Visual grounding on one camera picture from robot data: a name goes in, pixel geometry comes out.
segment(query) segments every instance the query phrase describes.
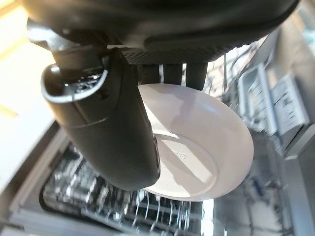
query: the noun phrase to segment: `plate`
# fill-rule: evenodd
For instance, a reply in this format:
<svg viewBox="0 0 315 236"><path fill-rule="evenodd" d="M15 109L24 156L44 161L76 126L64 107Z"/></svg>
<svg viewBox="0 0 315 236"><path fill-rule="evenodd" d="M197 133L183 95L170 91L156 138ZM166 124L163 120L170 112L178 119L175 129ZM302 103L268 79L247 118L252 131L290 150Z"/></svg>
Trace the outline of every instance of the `plate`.
<svg viewBox="0 0 315 236"><path fill-rule="evenodd" d="M223 196L241 184L253 160L242 120L225 104L184 86L139 86L157 138L161 175L145 190L180 201Z"/></svg>

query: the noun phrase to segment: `dishwasher lower rack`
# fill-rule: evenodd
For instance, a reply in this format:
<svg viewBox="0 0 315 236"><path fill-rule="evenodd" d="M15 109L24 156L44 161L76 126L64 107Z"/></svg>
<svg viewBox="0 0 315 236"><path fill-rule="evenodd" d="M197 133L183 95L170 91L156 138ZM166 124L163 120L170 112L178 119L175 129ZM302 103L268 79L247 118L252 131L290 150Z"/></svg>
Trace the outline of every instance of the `dishwasher lower rack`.
<svg viewBox="0 0 315 236"><path fill-rule="evenodd" d="M46 210L89 218L124 233L199 236L205 223L202 202L118 189L99 176L72 145L44 184L40 199Z"/></svg>

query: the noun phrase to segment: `dishwasher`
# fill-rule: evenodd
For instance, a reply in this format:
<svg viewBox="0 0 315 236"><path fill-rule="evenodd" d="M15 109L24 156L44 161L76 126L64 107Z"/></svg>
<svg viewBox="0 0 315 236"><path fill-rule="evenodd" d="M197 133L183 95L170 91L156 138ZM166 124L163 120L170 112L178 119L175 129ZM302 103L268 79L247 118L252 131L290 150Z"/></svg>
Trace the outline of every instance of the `dishwasher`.
<svg viewBox="0 0 315 236"><path fill-rule="evenodd" d="M270 145L253 133L254 163L233 192L183 202L104 180L59 130L10 206L9 221L37 235L282 236L290 215Z"/></svg>

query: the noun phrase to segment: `wire rack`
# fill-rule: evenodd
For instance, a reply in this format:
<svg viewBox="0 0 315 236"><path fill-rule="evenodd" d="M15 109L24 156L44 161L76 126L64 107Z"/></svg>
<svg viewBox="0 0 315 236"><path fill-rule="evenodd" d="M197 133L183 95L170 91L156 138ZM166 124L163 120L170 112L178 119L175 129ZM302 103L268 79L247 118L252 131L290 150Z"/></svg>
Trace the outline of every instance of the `wire rack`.
<svg viewBox="0 0 315 236"><path fill-rule="evenodd" d="M49 208L140 235L201 235L202 203L166 199L143 189L121 190L100 177L73 146L64 156L43 189Z"/></svg>

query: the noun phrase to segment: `black plastic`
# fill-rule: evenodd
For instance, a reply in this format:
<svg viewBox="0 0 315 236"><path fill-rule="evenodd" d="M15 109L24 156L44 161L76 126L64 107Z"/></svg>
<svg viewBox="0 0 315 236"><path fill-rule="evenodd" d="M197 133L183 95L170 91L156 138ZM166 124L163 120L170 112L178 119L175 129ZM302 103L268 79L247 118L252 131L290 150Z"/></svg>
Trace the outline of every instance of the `black plastic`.
<svg viewBox="0 0 315 236"><path fill-rule="evenodd" d="M165 84L181 85L183 76L182 64L163 65L163 76Z"/></svg>
<svg viewBox="0 0 315 236"><path fill-rule="evenodd" d="M196 90L203 90L207 75L208 63L188 63L186 66L186 86Z"/></svg>
<svg viewBox="0 0 315 236"><path fill-rule="evenodd" d="M145 188L158 180L160 167L136 66L128 65L118 50L108 61L99 88L71 94L71 85L60 84L60 74L48 67L42 92L70 139L107 181L124 190Z"/></svg>
<svg viewBox="0 0 315 236"><path fill-rule="evenodd" d="M299 0L20 0L31 19L83 45L119 45L130 64L216 60L278 27Z"/></svg>
<svg viewBox="0 0 315 236"><path fill-rule="evenodd" d="M158 84L160 83L158 65L138 65L139 84Z"/></svg>

